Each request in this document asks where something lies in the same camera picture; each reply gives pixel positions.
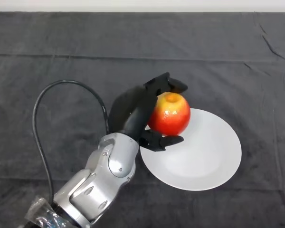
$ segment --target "plate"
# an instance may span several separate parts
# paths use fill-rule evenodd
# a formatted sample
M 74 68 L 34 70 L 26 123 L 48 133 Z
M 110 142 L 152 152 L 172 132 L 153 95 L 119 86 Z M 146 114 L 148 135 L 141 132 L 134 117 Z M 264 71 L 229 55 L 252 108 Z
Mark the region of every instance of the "plate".
M 178 189 L 200 191 L 222 185 L 237 171 L 242 150 L 237 134 L 218 116 L 191 109 L 184 141 L 153 152 L 141 148 L 151 173 Z

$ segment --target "gray cloth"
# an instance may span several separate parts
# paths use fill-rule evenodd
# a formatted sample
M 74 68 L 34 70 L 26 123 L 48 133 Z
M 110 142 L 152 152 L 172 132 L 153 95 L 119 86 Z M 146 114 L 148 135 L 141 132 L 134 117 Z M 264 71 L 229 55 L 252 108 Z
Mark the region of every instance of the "gray cloth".
M 191 107 L 238 134 L 237 173 L 190 192 L 135 178 L 96 228 L 285 228 L 285 14 L 0 13 L 0 228 L 17 227 L 48 183 L 31 113 L 50 82 L 90 85 L 110 110 L 123 91 L 166 71 Z M 45 95 L 40 137 L 58 190 L 105 134 L 101 108 L 76 85 Z

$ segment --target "black robotic finger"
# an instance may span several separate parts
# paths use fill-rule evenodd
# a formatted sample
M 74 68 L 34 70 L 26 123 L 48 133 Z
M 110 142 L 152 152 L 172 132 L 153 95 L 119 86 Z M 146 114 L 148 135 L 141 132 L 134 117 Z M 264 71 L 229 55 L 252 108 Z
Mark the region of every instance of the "black robotic finger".
M 188 86 L 181 81 L 174 79 L 174 78 L 168 78 L 168 83 L 170 86 L 170 92 L 180 94 L 188 89 Z
M 186 84 L 177 79 L 170 78 L 169 72 L 153 78 L 145 83 L 144 86 L 149 93 L 155 96 L 165 92 L 182 93 L 188 89 Z
M 184 139 L 179 135 L 163 137 L 162 134 L 156 131 L 146 130 L 139 139 L 139 145 L 156 152 L 165 151 L 166 146 L 178 144 L 182 141 L 184 141 Z
M 178 143 L 181 143 L 182 141 L 184 141 L 184 138 L 176 135 L 176 136 L 165 136 L 160 140 L 160 145 L 162 147 L 166 147 L 166 146 L 172 146 Z

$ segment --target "robotic hand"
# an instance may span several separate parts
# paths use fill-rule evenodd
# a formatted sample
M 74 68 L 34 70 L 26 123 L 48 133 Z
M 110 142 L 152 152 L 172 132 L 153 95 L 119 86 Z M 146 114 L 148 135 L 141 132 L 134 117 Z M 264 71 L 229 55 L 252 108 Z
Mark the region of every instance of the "robotic hand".
M 140 146 L 164 151 L 166 146 L 183 141 L 181 136 L 163 137 L 145 130 L 158 95 L 182 93 L 187 89 L 185 84 L 169 76 L 169 73 L 160 75 L 114 101 L 109 115 L 110 134 L 101 139 L 85 168 L 54 196 L 54 211 L 73 226 L 91 227 L 110 207 L 119 189 L 135 173 L 135 157 Z

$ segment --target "white wall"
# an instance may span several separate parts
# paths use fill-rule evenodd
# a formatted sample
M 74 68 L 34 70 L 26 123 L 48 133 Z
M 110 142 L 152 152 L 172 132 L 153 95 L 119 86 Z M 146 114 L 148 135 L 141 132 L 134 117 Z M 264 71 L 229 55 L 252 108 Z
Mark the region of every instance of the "white wall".
M 0 11 L 285 12 L 285 0 L 0 0 Z

